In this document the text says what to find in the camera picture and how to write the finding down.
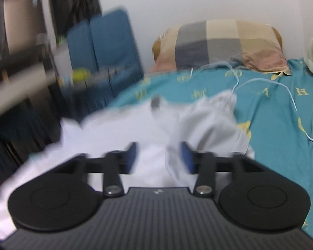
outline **yellow object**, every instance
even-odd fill
[[[91,73],[88,69],[84,67],[80,67],[77,69],[74,69],[72,72],[72,81],[77,82],[77,81],[84,81],[86,79],[89,79],[91,76]]]
[[[187,81],[190,81],[190,74],[183,74],[183,75],[178,76],[179,83],[184,83]]]
[[[305,88],[300,89],[300,88],[296,87],[296,90],[297,90],[298,96],[308,96],[309,95]]]
[[[299,129],[300,129],[302,132],[306,133],[304,127],[301,125],[301,119],[300,119],[300,118],[298,118],[298,127],[299,127]]]
[[[267,97],[269,97],[269,89],[266,87],[265,89],[263,89],[263,91],[257,93],[257,95],[260,94],[265,94]]]
[[[151,78],[145,77],[143,80],[140,81],[142,86],[147,86],[151,83]]]
[[[196,100],[204,97],[206,95],[206,88],[204,88],[202,91],[194,90],[194,93],[191,95],[191,97]]]
[[[242,76],[242,71],[241,70],[234,70],[235,71],[235,74],[238,76],[238,77],[241,77]],[[233,74],[233,71],[229,70],[225,73],[225,77],[228,77],[228,76],[234,76]]]
[[[135,97],[139,101],[141,101],[146,96],[147,96],[146,89],[140,89],[139,91],[135,92]]]
[[[276,80],[278,77],[282,77],[283,76],[283,72],[281,72],[280,74],[273,74],[271,76],[271,80],[274,81]]]
[[[249,129],[250,124],[251,124],[250,121],[246,121],[244,123],[239,123],[237,125],[239,129],[243,130],[246,133],[248,140],[250,140],[252,137],[252,132]]]
[[[59,86],[64,86],[64,80],[62,78],[58,78],[58,84]]]

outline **white charging cable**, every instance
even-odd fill
[[[236,79],[237,79],[237,83],[236,83],[236,85],[233,87],[232,92],[234,92],[235,89],[239,89],[239,88],[243,87],[244,85],[249,84],[249,83],[251,83],[251,82],[253,82],[253,81],[266,81],[266,82],[268,82],[268,83],[277,84],[277,85],[280,85],[280,86],[286,88],[286,90],[288,91],[288,93],[289,93],[289,95],[290,95],[290,98],[291,98],[291,100],[292,100],[294,109],[296,110],[296,113],[298,113],[298,109],[297,109],[296,103],[294,102],[294,98],[293,98],[293,96],[292,96],[292,94],[291,94],[291,91],[290,91],[290,89],[289,89],[285,84],[281,84],[280,82],[271,81],[271,80],[264,79],[264,78],[253,78],[253,79],[250,79],[250,80],[244,82],[242,85],[240,85],[240,86],[238,87],[238,85],[239,85],[239,77],[238,77],[236,71],[234,70],[234,68],[230,65],[230,63],[228,63],[228,62],[226,62],[226,61],[221,61],[221,62],[216,62],[216,63],[213,63],[213,64],[205,65],[205,66],[202,66],[201,68],[199,68],[199,70],[205,70],[205,69],[213,68],[213,67],[215,67],[215,66],[220,66],[220,65],[227,66],[227,67],[232,71],[233,75],[234,75],[234,76],[236,77]],[[311,138],[311,137],[307,134],[306,131],[305,131],[305,134],[306,134],[306,137],[307,137],[309,140],[311,140],[311,141],[313,142],[313,138]]]

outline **screw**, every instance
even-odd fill
[[[201,185],[196,188],[196,191],[201,195],[212,193],[212,188],[207,185]]]
[[[160,189],[154,191],[154,193],[155,193],[156,195],[162,194],[163,192],[164,192],[164,191],[163,191],[163,190],[160,190]]]
[[[122,191],[122,188],[120,188],[119,186],[117,185],[111,185],[111,186],[108,186],[106,189],[105,189],[106,193],[109,194],[109,195],[115,195],[115,194],[119,194],[121,191]]]

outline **yellow print on bedsheet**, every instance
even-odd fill
[[[246,133],[248,140],[250,140],[251,137],[252,137],[252,132],[249,129],[250,128],[250,124],[251,124],[250,121],[246,121],[244,123],[239,123],[237,125],[239,129],[243,130]]]
[[[274,81],[274,80],[276,80],[278,77],[282,77],[283,76],[283,72],[281,72],[280,74],[273,74],[272,76],[271,76],[271,81]]]
[[[306,91],[305,88],[300,89],[300,88],[296,87],[296,90],[297,90],[298,96],[308,96],[309,95],[309,93]]]
[[[191,95],[191,97],[196,100],[204,97],[206,95],[206,88],[204,88],[202,91],[200,90],[194,90],[194,93]]]
[[[263,91],[260,91],[257,93],[257,95],[261,95],[261,94],[264,94],[267,97],[269,97],[269,89],[266,87],[265,89],[263,89]]]
[[[298,118],[298,127],[299,127],[299,129],[300,129],[302,132],[306,133],[304,127],[301,125],[301,118],[300,118],[300,117]]]
[[[137,100],[141,101],[142,98],[147,96],[147,91],[146,89],[140,89],[139,91],[135,92],[135,97]]]
[[[146,77],[140,81],[141,86],[147,86],[149,84],[151,84],[151,78],[149,78],[149,77]]]
[[[241,77],[242,76],[242,71],[241,70],[234,70],[235,71],[235,74],[238,76],[238,77]],[[234,76],[233,72],[231,70],[227,71],[225,73],[225,77],[228,77],[228,76]]]
[[[179,83],[185,83],[185,82],[190,81],[190,78],[191,78],[190,74],[182,74],[182,75],[178,76],[178,82]]]

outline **white cloth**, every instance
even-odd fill
[[[60,143],[33,155],[0,187],[0,239],[16,230],[7,208],[10,194],[77,154],[96,158],[138,142],[132,174],[121,175],[125,191],[129,187],[192,188],[195,176],[187,174],[180,160],[181,141],[187,141],[194,150],[212,151],[219,156],[240,152],[253,157],[245,133],[236,126],[235,102],[231,91],[187,105],[169,104],[155,97],[139,106],[96,112],[81,126],[63,120]],[[102,190],[102,175],[91,174],[89,184]]]

